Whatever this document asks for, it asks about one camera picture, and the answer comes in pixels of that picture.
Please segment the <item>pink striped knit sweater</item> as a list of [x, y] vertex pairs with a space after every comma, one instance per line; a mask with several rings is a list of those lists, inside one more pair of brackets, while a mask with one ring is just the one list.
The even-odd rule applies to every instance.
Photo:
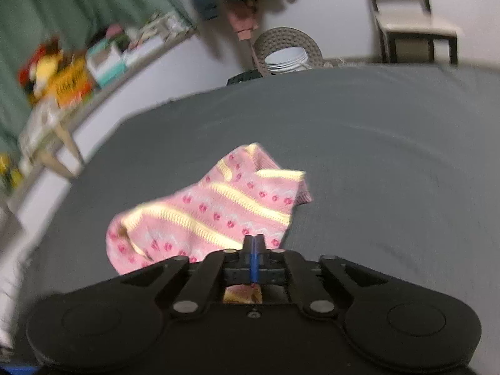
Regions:
[[280, 167], [263, 148], [240, 146], [199, 182], [116, 215], [107, 228], [107, 257], [120, 275], [181, 256], [239, 250], [261, 234], [278, 249], [296, 206], [311, 202], [304, 171]]

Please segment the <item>grey bed sheet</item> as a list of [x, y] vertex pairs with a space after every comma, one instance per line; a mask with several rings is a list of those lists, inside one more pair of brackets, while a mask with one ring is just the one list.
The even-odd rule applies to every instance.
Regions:
[[43, 296], [115, 276], [112, 218], [257, 142], [304, 171], [313, 202], [285, 244], [453, 295], [482, 324], [472, 367], [499, 371], [499, 74], [473, 67], [317, 69], [168, 101], [129, 118], [72, 185], [32, 254], [18, 324]]

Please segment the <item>white plastic bucket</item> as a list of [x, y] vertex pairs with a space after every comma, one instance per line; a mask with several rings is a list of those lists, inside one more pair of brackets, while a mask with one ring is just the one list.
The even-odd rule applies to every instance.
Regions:
[[308, 54], [303, 47], [286, 47], [269, 54], [264, 64], [273, 75], [311, 69], [308, 63]]

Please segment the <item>woven round basket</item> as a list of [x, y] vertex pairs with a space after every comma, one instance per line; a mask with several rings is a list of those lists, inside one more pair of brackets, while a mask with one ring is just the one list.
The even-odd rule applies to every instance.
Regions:
[[303, 48], [308, 66], [313, 69], [324, 66], [322, 52], [311, 36], [296, 28], [277, 27], [262, 33], [252, 45], [252, 60], [263, 77], [271, 76], [264, 63], [265, 58], [285, 48]]

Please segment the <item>yellow orange box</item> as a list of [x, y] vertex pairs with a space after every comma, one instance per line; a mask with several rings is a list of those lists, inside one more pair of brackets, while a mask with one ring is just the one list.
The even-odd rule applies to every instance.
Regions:
[[81, 102], [93, 90], [93, 86], [86, 60], [78, 57], [49, 80], [47, 93], [56, 99], [60, 108], [66, 108]]

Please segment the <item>pink hanging garment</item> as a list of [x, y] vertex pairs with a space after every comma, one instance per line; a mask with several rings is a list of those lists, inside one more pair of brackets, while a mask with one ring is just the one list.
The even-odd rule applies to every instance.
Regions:
[[239, 41], [249, 41], [258, 28], [258, 5], [256, 0], [226, 2], [225, 10], [231, 29]]

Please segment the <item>cluttered windowsill shelf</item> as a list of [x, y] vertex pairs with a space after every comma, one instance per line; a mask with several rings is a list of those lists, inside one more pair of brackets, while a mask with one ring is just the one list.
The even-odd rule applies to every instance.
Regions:
[[63, 50], [63, 63], [58, 72], [75, 59], [83, 58], [93, 78], [93, 90], [81, 102], [68, 107], [58, 106], [56, 99], [47, 93], [48, 86], [34, 104], [28, 101], [29, 117], [19, 135], [12, 138], [19, 155], [1, 154], [1, 194], [10, 196], [36, 163], [65, 178], [74, 178], [74, 173], [50, 151], [51, 142], [59, 140], [78, 163], [83, 163], [80, 148], [68, 128], [72, 118], [89, 102], [96, 102], [110, 92], [112, 86], [186, 39], [192, 30], [193, 25], [187, 19], [171, 10], [153, 14], [140, 28], [109, 25], [95, 34], [85, 50]]

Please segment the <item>white black wooden chair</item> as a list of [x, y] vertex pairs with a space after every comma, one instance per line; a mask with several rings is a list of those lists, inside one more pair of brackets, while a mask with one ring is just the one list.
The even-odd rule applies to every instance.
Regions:
[[443, 41], [448, 45], [449, 63], [458, 64], [459, 28], [450, 21], [432, 14], [430, 0], [410, 0], [419, 4], [417, 10], [398, 8], [383, 11], [381, 4], [388, 1], [391, 0], [371, 0], [383, 63], [398, 62], [397, 42], [422, 40], [427, 44], [429, 62], [433, 63], [436, 60], [435, 42]]

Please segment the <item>red yellow plush toy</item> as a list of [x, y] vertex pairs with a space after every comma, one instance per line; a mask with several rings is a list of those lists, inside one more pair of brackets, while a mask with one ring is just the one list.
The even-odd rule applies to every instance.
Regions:
[[59, 47], [59, 38], [51, 37], [38, 46], [27, 64], [19, 70], [17, 80], [31, 104], [44, 95], [49, 80], [57, 74], [62, 63], [63, 49]]

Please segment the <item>green curtain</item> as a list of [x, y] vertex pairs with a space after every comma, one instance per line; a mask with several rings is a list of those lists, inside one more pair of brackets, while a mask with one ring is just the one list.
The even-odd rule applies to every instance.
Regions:
[[1, 150], [18, 155], [17, 138], [31, 106], [18, 73], [38, 46], [58, 37], [82, 49], [107, 25], [141, 25], [155, 13], [188, 19], [181, 0], [1, 0]]

